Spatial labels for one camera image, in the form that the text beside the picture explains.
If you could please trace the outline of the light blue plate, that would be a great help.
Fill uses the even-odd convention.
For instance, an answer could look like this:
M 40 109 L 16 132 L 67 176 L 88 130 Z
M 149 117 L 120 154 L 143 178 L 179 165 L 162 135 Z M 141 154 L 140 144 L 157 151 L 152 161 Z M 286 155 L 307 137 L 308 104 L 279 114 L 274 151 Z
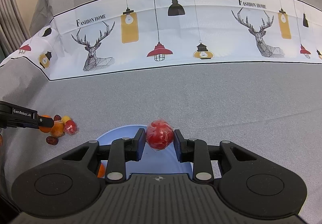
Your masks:
M 145 125 L 126 125 L 112 129 L 100 137 L 97 141 L 100 145 L 110 145 L 112 141 L 121 138 L 134 138 L 138 129 L 145 129 Z M 173 144 L 163 150 L 155 151 L 148 144 L 145 145 L 140 161 L 128 161 L 126 163 L 127 178 L 133 173 L 141 174 L 175 174 L 187 173 L 192 176 L 192 166 L 189 162 L 180 163 L 177 160 Z

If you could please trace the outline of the dark red date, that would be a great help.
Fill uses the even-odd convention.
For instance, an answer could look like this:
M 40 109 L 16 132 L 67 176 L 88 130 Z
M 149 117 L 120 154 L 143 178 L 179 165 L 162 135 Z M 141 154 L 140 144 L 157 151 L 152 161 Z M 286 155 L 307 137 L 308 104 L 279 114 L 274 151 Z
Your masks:
M 61 120 L 61 116 L 60 115 L 55 115 L 54 116 L 54 121 L 58 121 L 58 120 Z
M 57 145 L 57 144 L 58 144 L 59 139 L 58 139 L 57 137 L 48 136 L 48 137 L 46 138 L 46 142 L 47 142 L 47 144 L 49 144 L 49 145 L 55 146 L 55 145 Z

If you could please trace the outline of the orange fruit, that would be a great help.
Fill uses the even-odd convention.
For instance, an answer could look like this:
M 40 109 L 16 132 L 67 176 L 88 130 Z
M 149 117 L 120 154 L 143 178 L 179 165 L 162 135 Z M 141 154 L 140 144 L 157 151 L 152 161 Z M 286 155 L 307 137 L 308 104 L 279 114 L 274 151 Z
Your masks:
M 54 121 L 50 134 L 53 137 L 62 137 L 64 135 L 64 124 L 58 120 Z
M 43 133 L 49 133 L 54 126 L 54 120 L 49 115 L 38 116 L 38 128 Z

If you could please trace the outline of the orange tangerine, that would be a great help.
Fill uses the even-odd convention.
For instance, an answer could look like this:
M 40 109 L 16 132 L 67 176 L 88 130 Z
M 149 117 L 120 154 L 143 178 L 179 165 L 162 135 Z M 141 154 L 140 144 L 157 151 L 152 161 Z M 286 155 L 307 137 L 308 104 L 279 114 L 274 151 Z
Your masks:
M 99 167 L 99 171 L 98 171 L 98 174 L 97 174 L 97 177 L 98 178 L 103 178 L 105 177 L 105 166 L 103 163 L 100 164 L 100 167 Z

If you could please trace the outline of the grey curtain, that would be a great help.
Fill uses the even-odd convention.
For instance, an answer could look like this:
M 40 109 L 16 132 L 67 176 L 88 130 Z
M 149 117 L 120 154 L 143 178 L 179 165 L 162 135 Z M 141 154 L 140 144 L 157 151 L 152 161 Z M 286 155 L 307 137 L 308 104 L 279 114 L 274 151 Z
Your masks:
M 1 51 L 5 57 L 29 39 L 16 0 L 1 0 Z

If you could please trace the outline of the small yellow fruit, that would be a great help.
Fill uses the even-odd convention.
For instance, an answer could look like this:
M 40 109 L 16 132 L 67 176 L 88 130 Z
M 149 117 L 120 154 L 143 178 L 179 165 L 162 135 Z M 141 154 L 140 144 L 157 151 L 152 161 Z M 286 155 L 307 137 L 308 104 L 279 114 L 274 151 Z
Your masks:
M 69 120 L 71 120 L 71 117 L 69 117 L 69 116 L 63 116 L 62 119 L 61 119 L 63 124 L 65 124 Z

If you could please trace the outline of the red fruit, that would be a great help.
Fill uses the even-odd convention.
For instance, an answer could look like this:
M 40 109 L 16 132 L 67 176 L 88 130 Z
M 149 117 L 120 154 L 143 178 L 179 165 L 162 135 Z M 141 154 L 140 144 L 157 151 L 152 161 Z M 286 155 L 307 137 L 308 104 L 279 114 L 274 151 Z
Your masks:
M 66 121 L 64 131 L 68 135 L 75 135 L 78 132 L 77 124 L 73 120 Z
M 173 139 L 173 128 L 163 119 L 154 120 L 146 128 L 146 142 L 154 150 L 165 149 Z

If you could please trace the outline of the grey printed sofa cover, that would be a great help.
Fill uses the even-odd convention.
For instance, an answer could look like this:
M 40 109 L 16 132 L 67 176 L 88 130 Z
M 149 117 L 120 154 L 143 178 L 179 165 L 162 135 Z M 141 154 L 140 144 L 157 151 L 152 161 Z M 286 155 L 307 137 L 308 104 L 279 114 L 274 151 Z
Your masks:
M 306 183 L 321 223 L 321 0 L 38 0 L 28 32 L 1 28 L 1 100 L 68 115 L 58 145 L 2 130 L 1 197 L 15 178 L 125 125 L 166 120 L 229 139 Z

